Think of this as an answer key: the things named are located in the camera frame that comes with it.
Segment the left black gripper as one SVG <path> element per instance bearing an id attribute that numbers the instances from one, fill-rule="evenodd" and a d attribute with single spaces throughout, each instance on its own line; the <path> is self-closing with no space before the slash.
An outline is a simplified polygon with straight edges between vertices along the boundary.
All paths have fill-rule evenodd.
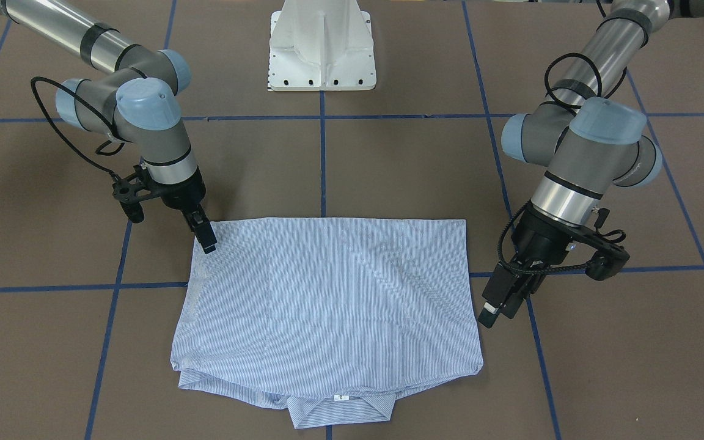
<path id="1" fill-rule="evenodd" d="M 511 240 L 516 253 L 494 268 L 482 298 L 485 301 L 478 315 L 484 328 L 492 328 L 498 317 L 514 318 L 520 307 L 542 283 L 542 275 L 571 272 L 578 265 L 564 265 L 576 229 L 537 210 L 526 202 L 511 218 L 506 229 L 514 228 Z"/>

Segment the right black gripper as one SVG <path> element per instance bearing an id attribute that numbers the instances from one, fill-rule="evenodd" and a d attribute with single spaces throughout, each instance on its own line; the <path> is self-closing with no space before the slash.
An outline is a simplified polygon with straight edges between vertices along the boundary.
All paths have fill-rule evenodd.
<path id="1" fill-rule="evenodd" d="M 206 196 L 203 175 L 191 175 L 176 184 L 160 184 L 160 199 L 168 208 L 183 212 L 185 222 L 193 232 L 204 254 L 216 250 L 217 237 L 201 203 Z"/>

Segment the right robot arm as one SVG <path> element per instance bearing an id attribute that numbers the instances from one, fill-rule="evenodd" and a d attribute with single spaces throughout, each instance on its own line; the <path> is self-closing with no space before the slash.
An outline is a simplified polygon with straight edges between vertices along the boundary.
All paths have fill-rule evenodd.
<path id="1" fill-rule="evenodd" d="M 173 50 L 153 51 L 131 41 L 117 28 L 62 1 L 0 1 L 0 16 L 103 73 L 98 80 L 64 82 L 33 77 L 30 87 L 43 117 L 62 141 L 67 137 L 47 111 L 39 84 L 56 88 L 56 112 L 64 122 L 105 136 L 98 155 L 110 156 L 109 145 L 116 151 L 128 143 L 139 147 L 139 164 L 126 177 L 82 155 L 112 179 L 112 195 L 129 221 L 142 222 L 143 201 L 160 199 L 181 212 L 201 250 L 212 253 L 217 237 L 202 206 L 206 186 L 177 100 L 192 81 L 187 61 Z"/>

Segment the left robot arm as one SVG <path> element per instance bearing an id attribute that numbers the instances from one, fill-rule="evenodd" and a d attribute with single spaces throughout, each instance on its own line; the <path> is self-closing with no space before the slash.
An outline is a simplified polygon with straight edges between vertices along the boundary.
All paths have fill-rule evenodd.
<path id="1" fill-rule="evenodd" d="M 629 261 L 624 231 L 603 233 L 609 212 L 600 203 L 611 186 L 653 181 L 663 155 L 644 136 L 645 114 L 612 95 L 634 55 L 671 17 L 670 1 L 613 2 L 581 52 L 551 62 L 571 64 L 556 80 L 545 73 L 538 108 L 505 124 L 504 153 L 545 171 L 500 234 L 498 263 L 482 292 L 481 325 L 492 328 L 498 317 L 514 317 L 551 274 L 582 271 L 603 281 Z"/>

